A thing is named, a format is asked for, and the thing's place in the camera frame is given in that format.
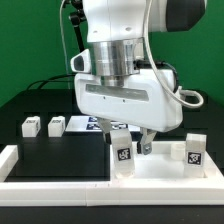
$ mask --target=black cable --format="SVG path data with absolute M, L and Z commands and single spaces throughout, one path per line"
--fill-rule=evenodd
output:
M 149 69 L 152 68 L 150 62 L 148 61 L 143 61 L 143 60 L 139 60 L 139 61 L 135 61 L 135 69 Z M 160 69 L 160 68 L 164 68 L 164 67 L 168 67 L 172 70 L 173 74 L 174 74 L 174 78 L 175 78 L 175 87 L 173 92 L 176 93 L 179 87 L 179 77 L 178 77 L 178 73 L 177 70 L 169 63 L 165 62 L 165 61 L 155 61 L 156 66 Z
M 75 74 L 69 74 L 69 75 L 57 75 L 57 76 L 53 76 L 47 80 L 45 80 L 41 85 L 38 86 L 37 89 L 42 89 L 43 86 L 45 86 L 49 81 L 51 80 L 55 80 L 55 79 L 63 79 L 63 78 L 69 78 L 69 77 L 74 77 Z
M 39 80 L 39 81 L 36 81 L 36 82 L 33 82 L 33 83 L 31 83 L 27 88 L 26 88 L 26 90 L 29 90 L 33 85 L 35 85 L 35 84 L 37 84 L 37 83 L 41 83 L 41 82 L 46 82 L 47 81 L 47 83 L 48 82 L 70 82 L 70 83 L 73 83 L 73 82 L 71 82 L 71 81 L 56 81 L 56 80 Z

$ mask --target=white cable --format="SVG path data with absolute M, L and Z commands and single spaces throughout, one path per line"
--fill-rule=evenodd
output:
M 151 6 L 152 6 L 152 1 L 153 0 L 146 0 L 146 13 L 145 13 L 145 22 L 144 22 L 144 40 L 145 40 L 145 47 L 146 47 L 146 52 L 149 58 L 149 61 L 151 63 L 152 69 L 155 73 L 156 78 L 158 79 L 159 83 L 161 84 L 161 86 L 163 87 L 164 91 L 170 96 L 172 97 L 175 101 L 177 101 L 178 103 L 180 103 L 182 106 L 188 107 L 188 108 L 198 108 L 201 107 L 204 103 L 204 99 L 203 97 L 196 91 L 190 91 L 190 90 L 179 90 L 179 93 L 181 95 L 184 96 L 195 96 L 197 97 L 197 99 L 199 100 L 199 102 L 197 104 L 191 104 L 191 103 L 187 103 L 186 101 L 178 98 L 171 90 L 170 88 L 167 86 L 166 82 L 163 80 L 162 75 L 160 74 L 160 71 L 157 69 L 153 57 L 152 57 L 152 52 L 150 49 L 150 45 L 149 45 L 149 37 L 148 37 L 148 33 L 149 33 L 149 15 L 150 15 L 150 11 L 151 11 Z
M 63 46 L 63 52 L 64 52 L 64 58 L 65 58 L 65 69 L 66 69 L 66 74 L 69 75 L 68 55 L 67 55 L 67 50 L 65 45 L 64 26 L 63 26 L 63 20 L 62 20 L 62 10 L 63 10 L 63 5 L 65 1 L 66 0 L 62 0 L 61 2 L 59 18 L 60 18 L 61 40 L 62 40 L 62 46 Z

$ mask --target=robot label sticker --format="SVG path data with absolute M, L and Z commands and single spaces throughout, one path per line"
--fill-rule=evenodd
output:
M 129 148 L 117 150 L 117 155 L 119 161 L 131 159 L 131 151 Z
M 188 152 L 187 156 L 188 165 L 201 166 L 202 165 L 202 154 L 195 152 Z
M 52 123 L 61 123 L 61 120 L 53 120 Z
M 100 126 L 98 124 L 87 124 L 86 130 L 100 130 Z
M 32 123 L 35 123 L 35 122 L 36 122 L 35 120 L 27 120 L 26 123 L 28 123 L 28 124 L 32 124 Z
M 97 118 L 96 117 L 89 117 L 88 122 L 97 122 Z

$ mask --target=white robot casing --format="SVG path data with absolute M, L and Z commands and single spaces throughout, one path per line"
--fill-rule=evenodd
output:
M 174 88 L 173 73 L 163 70 L 164 78 Z M 182 122 L 182 107 L 162 89 L 152 70 L 125 77 L 123 88 L 100 85 L 100 77 L 77 74 L 75 78 L 78 107 L 84 114 L 166 132 Z

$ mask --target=green backdrop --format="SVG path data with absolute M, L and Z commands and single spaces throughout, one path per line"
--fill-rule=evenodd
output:
M 36 80 L 65 73 L 59 8 L 61 0 L 14 0 L 0 3 L 0 106 Z M 208 0 L 204 18 L 189 32 L 151 34 L 155 59 L 173 64 L 184 88 L 207 92 L 224 104 L 224 1 Z M 78 53 L 64 12 L 69 58 Z M 87 25 L 82 24 L 86 38 Z M 49 84 L 48 88 L 67 88 Z

